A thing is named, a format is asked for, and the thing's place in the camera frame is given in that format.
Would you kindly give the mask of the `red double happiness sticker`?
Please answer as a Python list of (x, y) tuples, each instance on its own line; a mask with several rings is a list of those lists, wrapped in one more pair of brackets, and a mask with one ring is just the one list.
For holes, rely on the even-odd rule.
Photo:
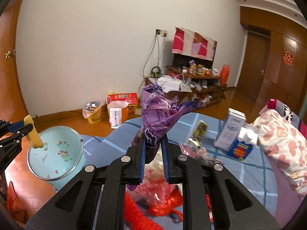
[(288, 66), (293, 66), (293, 59), (294, 57), (289, 51), (285, 52), (285, 55), (283, 56), (284, 63)]

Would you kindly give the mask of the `pink white patchwork cloth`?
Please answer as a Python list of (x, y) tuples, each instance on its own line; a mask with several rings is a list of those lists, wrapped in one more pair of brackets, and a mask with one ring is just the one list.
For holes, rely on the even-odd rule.
[(172, 53), (213, 61), (217, 41), (197, 32), (176, 27)]

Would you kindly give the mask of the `brown wooden door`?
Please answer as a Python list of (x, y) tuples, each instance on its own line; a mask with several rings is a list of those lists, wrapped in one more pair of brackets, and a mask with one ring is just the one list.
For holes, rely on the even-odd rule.
[(248, 31), (246, 51), (237, 90), (256, 101), (264, 78), (270, 53), (270, 38)]

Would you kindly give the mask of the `white box on cabinet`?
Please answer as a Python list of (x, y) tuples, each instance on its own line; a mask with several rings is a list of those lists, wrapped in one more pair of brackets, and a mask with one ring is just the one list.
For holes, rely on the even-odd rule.
[(161, 76), (157, 79), (157, 84), (162, 88), (164, 93), (170, 91), (180, 91), (181, 80), (172, 78), (171, 76)]

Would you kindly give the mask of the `red cardboard box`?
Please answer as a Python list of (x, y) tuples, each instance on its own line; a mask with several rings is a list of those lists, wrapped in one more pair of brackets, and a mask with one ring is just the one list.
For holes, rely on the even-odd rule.
[(138, 107), (137, 93), (109, 93), (106, 98), (106, 103), (109, 104), (112, 101), (124, 101), (129, 103), (129, 113), (135, 113), (135, 109)]

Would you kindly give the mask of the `wall power socket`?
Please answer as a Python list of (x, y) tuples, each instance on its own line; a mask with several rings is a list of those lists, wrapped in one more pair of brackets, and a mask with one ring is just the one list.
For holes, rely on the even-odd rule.
[(167, 30), (156, 29), (156, 35), (160, 35), (162, 37), (167, 37), (168, 36), (168, 31)]

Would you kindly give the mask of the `pink clear plastic wrapper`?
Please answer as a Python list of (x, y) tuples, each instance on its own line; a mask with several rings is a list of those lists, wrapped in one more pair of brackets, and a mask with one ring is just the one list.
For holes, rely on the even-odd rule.
[[(205, 166), (223, 163), (216, 158), (210, 158), (207, 150), (202, 146), (194, 146), (187, 143), (178, 143), (182, 154), (192, 157)], [(159, 149), (153, 161), (145, 165), (143, 183), (133, 192), (131, 197), (135, 201), (145, 199), (152, 206), (161, 206), (174, 190), (183, 193), (181, 184), (168, 184), (164, 177), (162, 151)]]

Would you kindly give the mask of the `wooden tv cabinet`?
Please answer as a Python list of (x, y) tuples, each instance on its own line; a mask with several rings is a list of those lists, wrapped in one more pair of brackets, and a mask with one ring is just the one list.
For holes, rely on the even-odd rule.
[(220, 71), (212, 67), (213, 61), (174, 54), (171, 65), (153, 67), (144, 84), (156, 84), (161, 76), (181, 80), (180, 91), (164, 93), (168, 99), (178, 97), (180, 103), (187, 100), (201, 100), (207, 107), (219, 104), (226, 98), (226, 87), (220, 85)]

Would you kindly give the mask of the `orange plastic container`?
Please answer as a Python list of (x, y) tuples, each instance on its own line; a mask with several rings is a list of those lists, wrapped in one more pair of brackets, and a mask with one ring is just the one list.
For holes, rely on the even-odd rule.
[(225, 85), (227, 83), (228, 77), (230, 73), (230, 65), (223, 65), (220, 71), (220, 85)]

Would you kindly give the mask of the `purple plastic wrapper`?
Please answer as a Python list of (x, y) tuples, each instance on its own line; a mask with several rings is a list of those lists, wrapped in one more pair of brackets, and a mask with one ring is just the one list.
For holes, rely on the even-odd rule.
[(151, 163), (158, 152), (161, 140), (181, 116), (204, 107), (205, 104), (201, 101), (188, 100), (179, 103), (178, 97), (170, 100), (165, 97), (162, 87), (158, 84), (145, 86), (141, 95), (143, 125), (136, 133), (131, 146), (138, 145), (141, 135), (145, 135), (145, 163)]

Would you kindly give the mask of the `yellow snack piece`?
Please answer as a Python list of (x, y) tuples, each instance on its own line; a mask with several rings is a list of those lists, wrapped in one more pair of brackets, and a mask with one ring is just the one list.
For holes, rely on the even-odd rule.
[(24, 120), (24, 125), (31, 125), (32, 130), (26, 135), (26, 139), (30, 143), (30, 146), (34, 149), (42, 148), (44, 146), (44, 142), (40, 138), (39, 134), (37, 133), (36, 127), (34, 126), (34, 121), (31, 115), (27, 115)]

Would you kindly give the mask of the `blue plaid bed sheet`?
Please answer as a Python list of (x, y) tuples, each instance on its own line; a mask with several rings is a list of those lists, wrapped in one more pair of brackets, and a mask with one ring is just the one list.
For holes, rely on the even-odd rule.
[[(259, 147), (254, 147), (245, 161), (241, 162), (230, 156), (225, 151), (213, 146), (216, 135), (223, 122), (198, 113), (189, 113), (180, 120), (168, 132), (169, 142), (178, 144), (185, 143), (192, 129), (199, 121), (208, 125), (203, 146), (211, 158), (223, 162), (225, 167), (265, 206), (275, 214), (277, 208), (277, 184), (276, 178), (263, 152)], [(122, 124), (114, 132), (106, 137), (83, 135), (84, 154), (86, 163), (102, 167), (109, 165), (126, 152), (135, 134), (141, 127), (140, 118), (131, 119)]]

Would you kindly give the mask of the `black white cow pillow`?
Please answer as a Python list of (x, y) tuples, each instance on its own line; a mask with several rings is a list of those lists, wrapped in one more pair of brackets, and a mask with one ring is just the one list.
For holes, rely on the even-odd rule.
[(283, 119), (296, 127), (306, 138), (306, 124), (287, 105), (277, 99), (269, 99), (266, 106), (268, 109), (276, 110)]

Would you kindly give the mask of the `white tall carton box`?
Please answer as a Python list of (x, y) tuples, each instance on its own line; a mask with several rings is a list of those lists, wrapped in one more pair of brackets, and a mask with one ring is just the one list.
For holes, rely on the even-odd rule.
[(228, 151), (237, 139), (241, 127), (246, 122), (246, 116), (243, 112), (228, 109), (228, 113), (222, 126), (219, 126), (218, 135), (213, 142), (213, 146)]

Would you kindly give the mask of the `red plastic bag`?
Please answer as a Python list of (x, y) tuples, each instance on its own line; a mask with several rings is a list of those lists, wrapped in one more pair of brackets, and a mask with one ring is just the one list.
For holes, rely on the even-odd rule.
[[(166, 198), (166, 201), (159, 203), (157, 206), (149, 204), (147, 212), (155, 217), (171, 216), (175, 223), (183, 222), (183, 213), (176, 210), (177, 207), (183, 205), (183, 196), (178, 189)], [(163, 229), (158, 223), (146, 217), (136, 201), (128, 192), (125, 193), (124, 201), (124, 220), (128, 229)]]

